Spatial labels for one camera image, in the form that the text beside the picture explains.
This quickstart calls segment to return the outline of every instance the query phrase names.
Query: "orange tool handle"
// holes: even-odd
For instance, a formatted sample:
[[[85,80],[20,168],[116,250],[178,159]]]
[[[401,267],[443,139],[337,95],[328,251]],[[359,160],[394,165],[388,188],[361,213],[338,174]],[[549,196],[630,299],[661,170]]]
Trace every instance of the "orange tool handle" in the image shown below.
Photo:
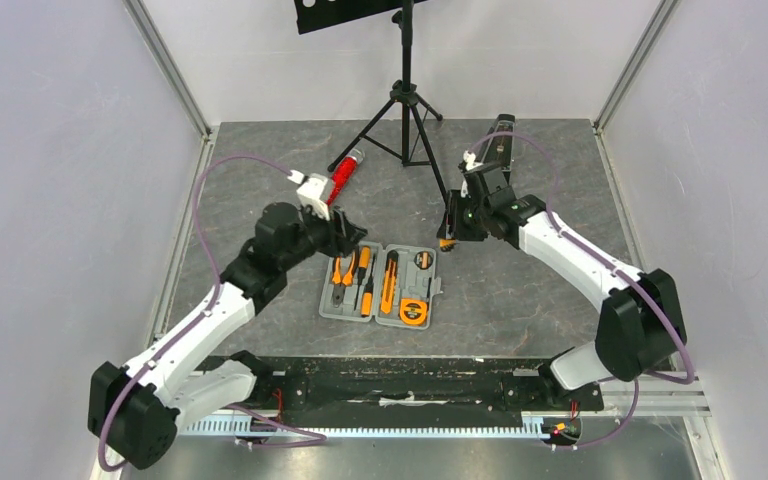
[[[368,317],[372,312],[372,292],[364,292],[363,300],[360,304],[361,316]]]
[[[340,284],[340,257],[334,259],[334,273],[331,275],[331,283]]]
[[[357,270],[358,254],[357,251],[352,252],[352,263],[349,264],[349,271],[343,276],[343,285],[349,287],[354,281],[355,270]]]
[[[358,267],[364,269],[364,271],[369,268],[369,247],[363,247],[360,251],[360,264]]]

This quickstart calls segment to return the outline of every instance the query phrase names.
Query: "white wall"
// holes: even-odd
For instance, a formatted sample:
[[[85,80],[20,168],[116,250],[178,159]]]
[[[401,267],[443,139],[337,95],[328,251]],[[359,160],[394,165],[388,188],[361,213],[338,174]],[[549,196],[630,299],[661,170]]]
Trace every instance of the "white wall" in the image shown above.
[[[213,124],[371,118],[401,75],[389,14],[299,36],[293,0],[145,3]],[[449,118],[592,119],[657,4],[430,0],[412,80]]]
[[[147,339],[199,138],[123,4],[0,1],[0,479],[82,479]]]
[[[730,470],[768,478],[768,2],[682,2],[607,129]]]

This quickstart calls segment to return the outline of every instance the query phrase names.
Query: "screwdriver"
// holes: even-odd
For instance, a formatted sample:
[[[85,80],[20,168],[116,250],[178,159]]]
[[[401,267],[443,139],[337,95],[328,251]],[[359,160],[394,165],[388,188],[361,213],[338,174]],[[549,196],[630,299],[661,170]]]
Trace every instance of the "screwdriver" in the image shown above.
[[[370,272],[375,272],[375,259],[377,258],[377,255],[372,257],[372,267],[370,267]],[[363,300],[361,300],[360,305],[360,316],[361,317],[368,317],[369,314],[372,312],[372,290],[374,287],[375,275],[369,276],[369,281],[366,282],[366,286],[363,287]]]
[[[369,247],[363,247],[360,251],[360,262],[358,263],[358,289],[355,292],[355,310],[357,310],[357,301],[360,298],[360,286],[363,285],[363,277],[366,276],[366,269],[369,267]]]

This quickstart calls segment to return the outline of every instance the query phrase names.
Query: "connector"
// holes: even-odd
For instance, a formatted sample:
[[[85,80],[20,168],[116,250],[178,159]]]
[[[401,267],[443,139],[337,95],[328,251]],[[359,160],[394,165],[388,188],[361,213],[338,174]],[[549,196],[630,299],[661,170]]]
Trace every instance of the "connector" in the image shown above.
[[[469,150],[464,150],[464,162],[466,162],[466,169],[469,171],[471,169],[471,166],[475,164],[475,154],[470,152]]]
[[[296,190],[302,207],[310,207],[314,215],[323,220],[331,220],[331,212],[325,199],[331,194],[334,182],[322,175],[313,174],[305,177],[304,182]]]
[[[307,175],[304,173],[298,171],[298,170],[292,170],[292,174],[287,177],[291,182],[295,183],[296,185],[301,185],[304,183],[305,179],[307,178]]]

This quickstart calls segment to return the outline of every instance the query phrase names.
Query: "gray marble floor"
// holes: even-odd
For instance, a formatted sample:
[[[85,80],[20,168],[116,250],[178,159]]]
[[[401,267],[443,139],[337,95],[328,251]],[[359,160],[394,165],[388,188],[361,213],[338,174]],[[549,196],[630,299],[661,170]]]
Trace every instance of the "gray marble floor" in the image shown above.
[[[448,187],[460,185],[457,164],[463,151],[491,122],[427,123]],[[325,173],[364,123],[225,123],[213,158],[251,152],[306,173]],[[628,248],[589,122],[520,120],[517,131],[536,138],[556,158],[561,177],[557,213],[605,251],[627,261]],[[371,135],[398,148],[399,122],[382,121]],[[430,168],[405,169],[369,143],[362,142],[360,148],[366,160],[337,203],[353,222],[369,229],[371,241],[435,247],[443,203]],[[551,170],[533,148],[515,144],[514,153],[512,184],[517,194],[545,198]],[[425,159],[421,146],[416,158]],[[220,167],[208,179],[200,218],[221,265],[234,258],[252,236],[263,207],[274,201],[295,203],[293,185],[254,162]],[[259,355],[551,356],[595,335],[598,314],[584,297],[551,269],[505,243],[491,239],[459,244],[438,262],[444,293],[434,299],[428,330],[319,317],[327,261],[317,255],[294,269],[289,288],[228,337],[217,353],[248,349]],[[191,238],[169,323],[189,312],[209,287],[207,260]]]

